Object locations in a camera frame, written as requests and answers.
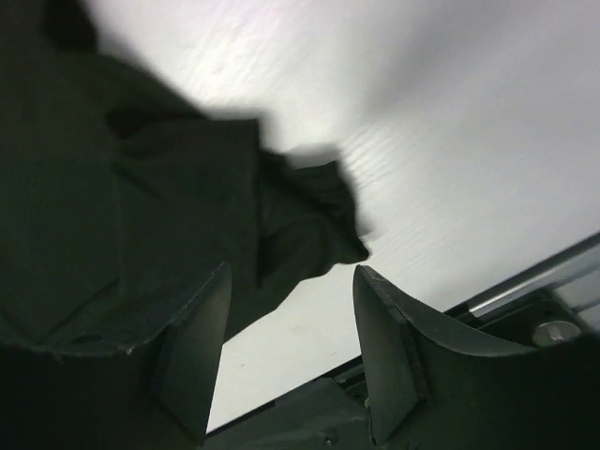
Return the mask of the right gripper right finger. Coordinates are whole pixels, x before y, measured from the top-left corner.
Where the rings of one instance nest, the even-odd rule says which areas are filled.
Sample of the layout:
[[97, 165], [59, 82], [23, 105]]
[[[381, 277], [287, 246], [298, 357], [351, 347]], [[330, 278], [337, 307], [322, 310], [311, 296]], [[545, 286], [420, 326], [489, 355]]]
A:
[[353, 276], [370, 431], [385, 449], [595, 449], [599, 337], [534, 348]]

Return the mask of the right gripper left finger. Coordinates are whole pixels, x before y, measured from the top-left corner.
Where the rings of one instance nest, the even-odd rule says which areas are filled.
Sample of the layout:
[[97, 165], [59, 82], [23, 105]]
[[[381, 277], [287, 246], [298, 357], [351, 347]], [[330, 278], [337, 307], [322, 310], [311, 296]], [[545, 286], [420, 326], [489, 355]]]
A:
[[69, 343], [3, 338], [2, 447], [200, 448], [231, 297], [219, 264]]

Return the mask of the black t shirt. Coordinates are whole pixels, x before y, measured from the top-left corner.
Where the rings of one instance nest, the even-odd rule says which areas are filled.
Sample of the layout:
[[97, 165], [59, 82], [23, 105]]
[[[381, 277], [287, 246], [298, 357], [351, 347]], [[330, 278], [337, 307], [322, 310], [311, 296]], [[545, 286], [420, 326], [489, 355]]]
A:
[[77, 1], [1, 5], [1, 334], [155, 334], [221, 263], [225, 335], [369, 252], [339, 166], [296, 168], [253, 118], [219, 120], [98, 51]]

